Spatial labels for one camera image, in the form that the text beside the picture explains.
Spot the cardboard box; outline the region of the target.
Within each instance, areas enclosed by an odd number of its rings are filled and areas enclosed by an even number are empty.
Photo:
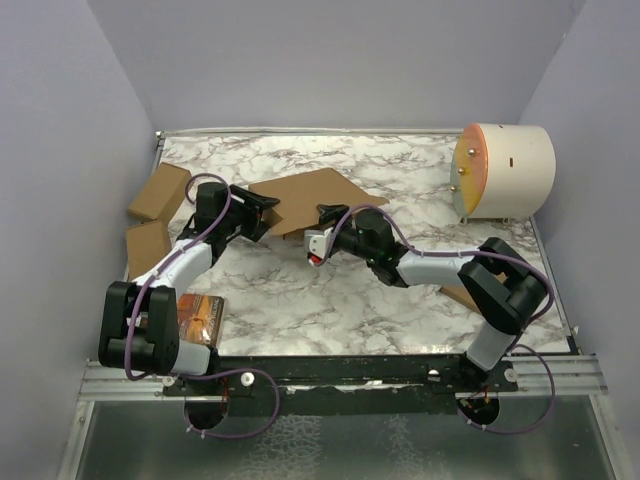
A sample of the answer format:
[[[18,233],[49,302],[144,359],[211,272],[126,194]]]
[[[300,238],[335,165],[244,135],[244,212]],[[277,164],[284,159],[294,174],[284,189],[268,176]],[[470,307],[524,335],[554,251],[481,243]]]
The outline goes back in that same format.
[[[171,251],[168,229],[159,220],[129,227],[125,241],[130,280],[145,274]]]
[[[384,197],[367,193],[332,168],[261,181],[248,189],[280,200],[264,216],[272,236],[297,236],[306,229],[315,229],[319,225],[319,204],[352,207],[388,203]]]
[[[160,163],[127,207],[127,213],[142,223],[160,221],[168,226],[185,198],[191,178],[187,169]]]
[[[480,313],[479,308],[464,287],[442,286],[440,292],[469,310]]]

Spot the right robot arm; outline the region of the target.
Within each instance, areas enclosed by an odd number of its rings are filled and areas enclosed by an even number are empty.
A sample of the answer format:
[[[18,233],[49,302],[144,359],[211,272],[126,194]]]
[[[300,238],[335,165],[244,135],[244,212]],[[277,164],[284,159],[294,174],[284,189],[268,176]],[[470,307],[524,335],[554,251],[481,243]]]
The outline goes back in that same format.
[[[304,233],[311,265],[347,253],[387,286],[461,287],[469,294],[484,319],[459,362],[459,378],[469,390],[481,391],[494,381],[494,367],[555,301],[546,275],[500,238],[474,249],[425,251],[412,246],[379,207],[320,205],[317,210],[323,229]]]

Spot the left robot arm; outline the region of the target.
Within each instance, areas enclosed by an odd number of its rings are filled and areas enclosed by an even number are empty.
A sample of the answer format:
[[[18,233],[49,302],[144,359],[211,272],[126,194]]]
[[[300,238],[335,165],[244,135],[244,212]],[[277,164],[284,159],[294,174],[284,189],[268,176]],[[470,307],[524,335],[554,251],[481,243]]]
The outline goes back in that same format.
[[[100,364],[124,370],[131,380],[184,375],[195,392],[214,392],[221,380],[217,351],[180,338],[178,300],[235,238],[260,240],[270,229],[263,215],[279,203],[219,177],[200,184],[195,211],[172,250],[145,274],[108,287]]]

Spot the white cylinder container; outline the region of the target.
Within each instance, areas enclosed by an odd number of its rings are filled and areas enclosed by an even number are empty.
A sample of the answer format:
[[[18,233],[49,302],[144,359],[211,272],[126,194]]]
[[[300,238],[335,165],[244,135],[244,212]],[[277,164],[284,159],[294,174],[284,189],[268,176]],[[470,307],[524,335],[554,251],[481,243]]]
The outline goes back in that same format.
[[[547,200],[555,173],[554,147],[542,127],[470,124],[451,161],[454,210],[462,221],[528,218]]]

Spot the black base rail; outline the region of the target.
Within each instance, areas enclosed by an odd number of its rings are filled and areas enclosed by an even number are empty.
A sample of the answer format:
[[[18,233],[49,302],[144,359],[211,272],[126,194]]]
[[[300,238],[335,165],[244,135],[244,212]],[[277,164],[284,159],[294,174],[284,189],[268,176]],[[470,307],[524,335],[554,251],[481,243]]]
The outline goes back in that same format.
[[[458,395],[517,390],[511,362],[475,373],[459,354],[226,356],[220,380],[178,379],[171,400],[234,417],[453,414]]]

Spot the aluminium frame profile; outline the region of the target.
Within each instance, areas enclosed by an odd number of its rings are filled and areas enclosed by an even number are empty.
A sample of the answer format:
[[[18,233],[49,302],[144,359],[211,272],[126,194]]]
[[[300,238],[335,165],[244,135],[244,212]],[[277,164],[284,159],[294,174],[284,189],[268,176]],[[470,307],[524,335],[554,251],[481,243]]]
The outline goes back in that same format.
[[[89,360],[84,369],[78,400],[84,402],[154,401],[163,397],[157,378],[130,381],[123,370],[103,367]]]

